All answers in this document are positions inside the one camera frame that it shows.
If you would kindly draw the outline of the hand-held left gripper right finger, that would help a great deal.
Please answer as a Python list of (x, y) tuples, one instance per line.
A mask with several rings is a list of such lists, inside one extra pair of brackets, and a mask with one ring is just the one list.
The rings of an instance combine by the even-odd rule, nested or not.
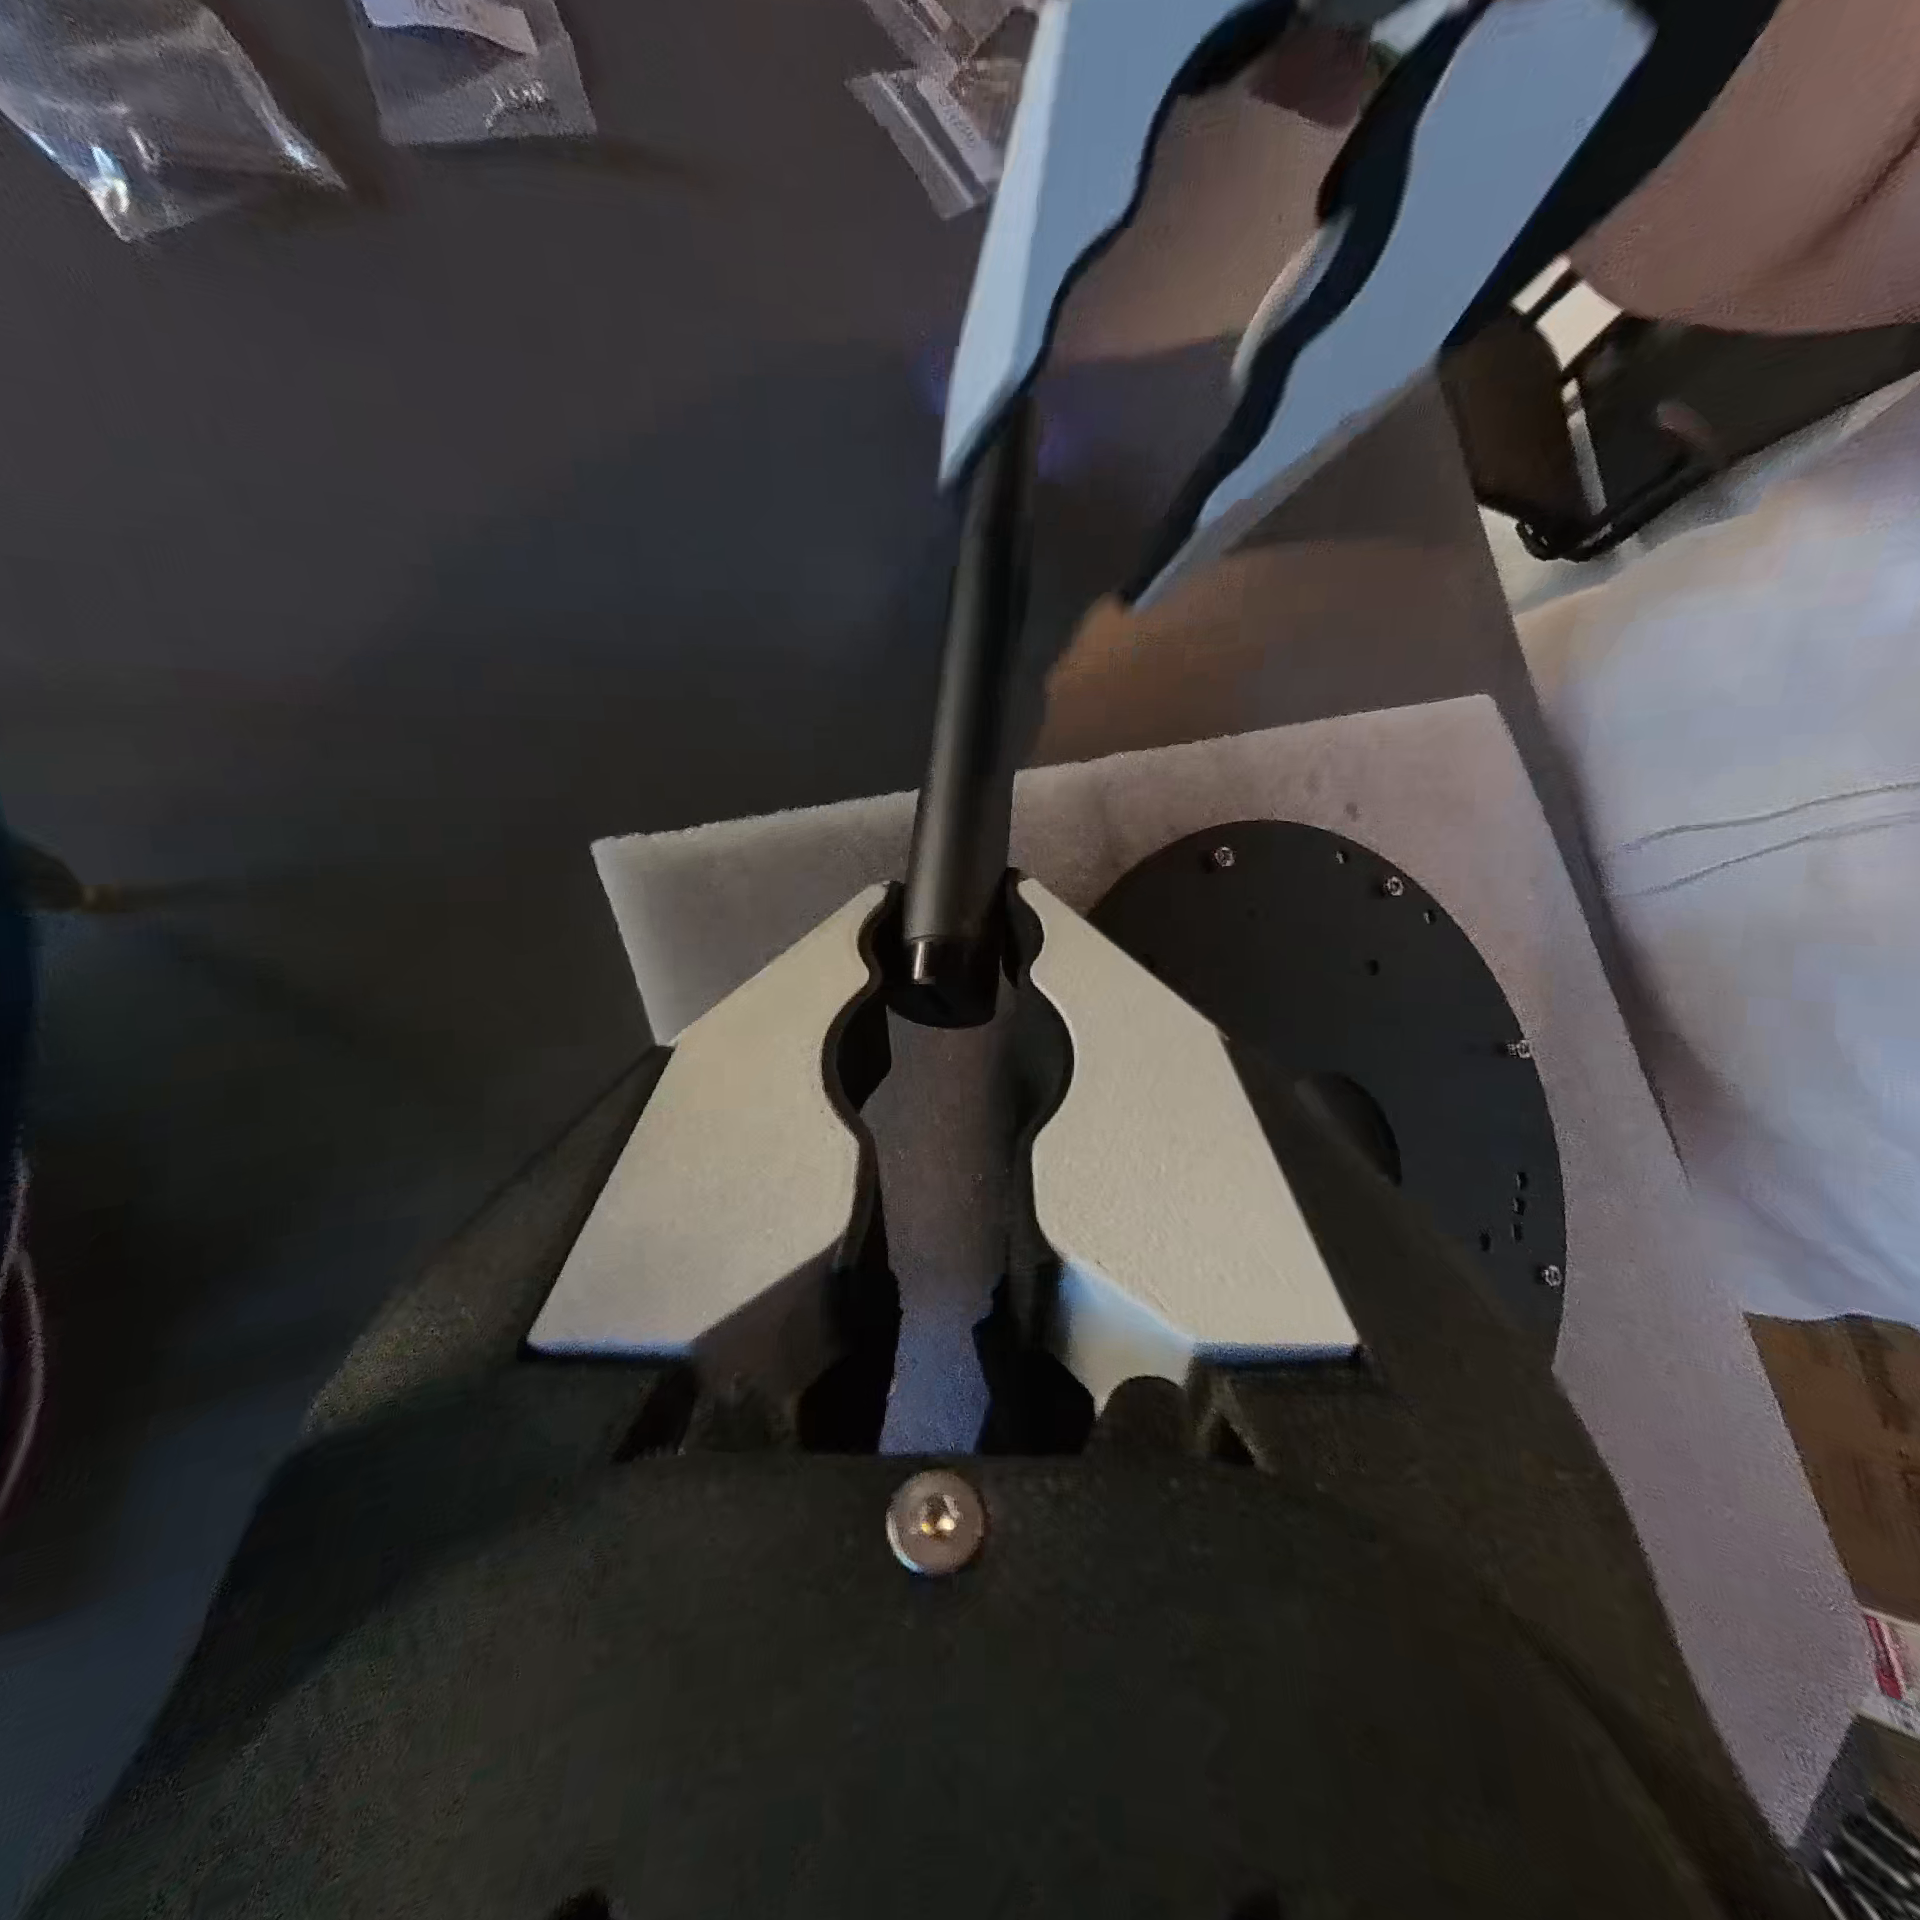
[(1360, 1332), (1221, 1027), (1034, 876), (1068, 1072), (1028, 1147), (1058, 1359), (1351, 1359)]

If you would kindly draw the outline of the scattered small hardware bags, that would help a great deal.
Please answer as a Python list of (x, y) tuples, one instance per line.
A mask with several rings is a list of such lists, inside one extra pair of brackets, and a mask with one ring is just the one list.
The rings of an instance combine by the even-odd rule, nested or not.
[[(394, 149), (601, 135), (561, 2), (345, 2)], [(4, 123), (125, 243), (343, 193), (217, 2), (7, 2)]]

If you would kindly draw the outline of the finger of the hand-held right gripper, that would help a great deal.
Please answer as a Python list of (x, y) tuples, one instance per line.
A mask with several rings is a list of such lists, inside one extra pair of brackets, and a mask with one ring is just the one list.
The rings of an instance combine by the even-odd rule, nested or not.
[(1040, 375), (1068, 290), (1137, 215), (1174, 99), (1265, 55), (1293, 2), (1043, 2), (948, 367), (941, 483)]
[(1651, 40), (1634, 2), (1481, 2), (1428, 30), (1247, 327), (1235, 409), (1121, 585), (1130, 609), (1224, 559), (1427, 379)]

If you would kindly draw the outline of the brown cardboard box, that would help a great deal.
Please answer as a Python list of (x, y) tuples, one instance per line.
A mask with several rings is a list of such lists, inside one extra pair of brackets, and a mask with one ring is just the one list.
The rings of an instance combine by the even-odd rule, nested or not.
[(1917, 1332), (1864, 1315), (1748, 1332), (1860, 1600), (1871, 1705), (1917, 1729)]

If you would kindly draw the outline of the person in white shirt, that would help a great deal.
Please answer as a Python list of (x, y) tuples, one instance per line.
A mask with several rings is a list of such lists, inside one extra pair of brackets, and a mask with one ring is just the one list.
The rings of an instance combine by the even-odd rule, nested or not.
[(1740, 1302), (1917, 1325), (1917, 379), (1510, 599)]

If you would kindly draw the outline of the black electric screwdriver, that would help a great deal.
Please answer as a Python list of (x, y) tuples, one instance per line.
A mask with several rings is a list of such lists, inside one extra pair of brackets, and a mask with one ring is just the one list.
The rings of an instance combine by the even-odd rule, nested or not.
[(941, 683), (900, 892), (900, 956), (890, 963), (894, 1010), (930, 1027), (985, 1026), (998, 1005), (1037, 462), (1037, 409), (1020, 396), (964, 485)]

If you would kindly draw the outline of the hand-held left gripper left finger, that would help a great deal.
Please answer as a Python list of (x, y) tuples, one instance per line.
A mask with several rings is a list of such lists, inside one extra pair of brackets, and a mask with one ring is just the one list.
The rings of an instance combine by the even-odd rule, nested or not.
[(865, 885), (694, 1020), (528, 1327), (541, 1357), (841, 1359), (877, 1219), (864, 1109), (894, 1065)]

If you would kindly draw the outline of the black metal base plate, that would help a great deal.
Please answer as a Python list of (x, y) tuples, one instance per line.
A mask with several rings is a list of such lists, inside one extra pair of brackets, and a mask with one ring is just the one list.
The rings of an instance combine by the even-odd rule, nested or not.
[(1553, 1349), (1565, 1179), (1524, 1023), (1465, 927), (1331, 827), (1233, 819), (1137, 860), (1093, 926), (1210, 1017), (1251, 1090), (1300, 1090)]

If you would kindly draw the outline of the person's right forearm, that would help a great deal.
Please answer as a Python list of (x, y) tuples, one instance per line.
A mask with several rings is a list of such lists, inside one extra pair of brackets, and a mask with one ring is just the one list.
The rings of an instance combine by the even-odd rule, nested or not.
[(1780, 2), (1571, 269), (1641, 320), (1775, 337), (1917, 323), (1917, 5)]

